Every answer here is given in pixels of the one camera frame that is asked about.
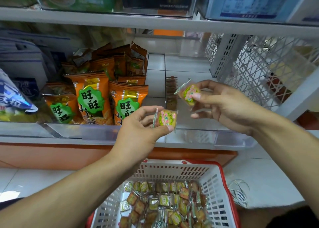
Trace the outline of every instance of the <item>light blue package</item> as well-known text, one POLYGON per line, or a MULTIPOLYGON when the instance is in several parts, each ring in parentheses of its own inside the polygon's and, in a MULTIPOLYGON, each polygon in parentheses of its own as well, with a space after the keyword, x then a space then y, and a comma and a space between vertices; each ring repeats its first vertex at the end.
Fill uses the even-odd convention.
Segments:
POLYGON ((285 22, 299 0, 197 0, 207 19, 285 22))

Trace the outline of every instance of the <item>white plastic basket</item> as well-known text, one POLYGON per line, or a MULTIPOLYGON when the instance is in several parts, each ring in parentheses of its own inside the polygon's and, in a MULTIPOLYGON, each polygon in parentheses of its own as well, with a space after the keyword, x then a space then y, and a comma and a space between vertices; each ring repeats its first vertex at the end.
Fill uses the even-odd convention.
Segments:
MULTIPOLYGON (((215 161, 197 160, 145 160, 130 181, 162 182, 170 180, 197 181, 207 197, 207 213, 214 228, 239 228, 239 217, 233 198, 226 185, 224 173, 215 161)), ((94 214, 91 228, 119 227, 121 216, 128 216, 130 211, 120 214, 120 202, 129 193, 123 192, 120 185, 94 214)))

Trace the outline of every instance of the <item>shelf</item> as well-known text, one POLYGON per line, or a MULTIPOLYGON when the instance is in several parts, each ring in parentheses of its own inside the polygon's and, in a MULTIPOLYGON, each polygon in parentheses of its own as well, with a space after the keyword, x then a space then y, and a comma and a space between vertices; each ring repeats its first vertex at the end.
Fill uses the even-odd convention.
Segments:
POLYGON ((77 24, 141 29, 182 30, 188 32, 294 36, 298 38, 319 37, 319 27, 315 26, 218 20, 191 20, 160 16, 81 13, 25 8, 0 7, 0 19, 9 21, 53 24, 77 24))
MULTIPOLYGON (((194 81, 213 79, 207 58, 149 54, 146 84, 149 93, 143 105, 165 106, 165 76, 178 77, 178 87, 191 77, 194 81)), ((188 106, 178 100, 176 133, 160 138, 156 147, 239 150, 253 147, 254 140, 230 131, 213 119, 192 119, 188 106)), ((0 122, 0 142, 113 145, 120 126, 62 125, 0 122)))

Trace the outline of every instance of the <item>hand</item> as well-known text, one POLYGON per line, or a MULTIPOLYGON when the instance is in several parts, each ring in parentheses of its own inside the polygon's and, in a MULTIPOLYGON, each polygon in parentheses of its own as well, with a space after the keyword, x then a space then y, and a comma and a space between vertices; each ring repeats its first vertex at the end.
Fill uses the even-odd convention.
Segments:
POLYGON ((204 80, 198 82, 197 86, 200 89, 208 88, 213 92, 193 94, 193 98, 198 101, 193 111, 210 109, 192 114, 191 117, 194 119, 213 118, 231 130, 252 135, 254 125, 271 113, 249 100, 239 90, 226 84, 204 80))
POLYGON ((130 165, 139 165, 153 150, 158 138, 174 130, 171 125, 153 128, 154 113, 161 106, 143 106, 123 120, 116 142, 110 152, 130 165))

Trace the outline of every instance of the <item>person's left hand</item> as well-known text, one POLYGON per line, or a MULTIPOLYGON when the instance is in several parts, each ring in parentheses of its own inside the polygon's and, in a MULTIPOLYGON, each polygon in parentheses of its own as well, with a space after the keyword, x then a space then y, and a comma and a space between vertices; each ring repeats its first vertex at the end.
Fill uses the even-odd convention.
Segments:
POLYGON ((158 138, 174 130, 171 125, 152 128, 157 108, 159 111, 164 109, 161 106, 143 106, 125 117, 110 152, 114 158, 120 158, 131 166, 139 165, 153 150, 158 138))

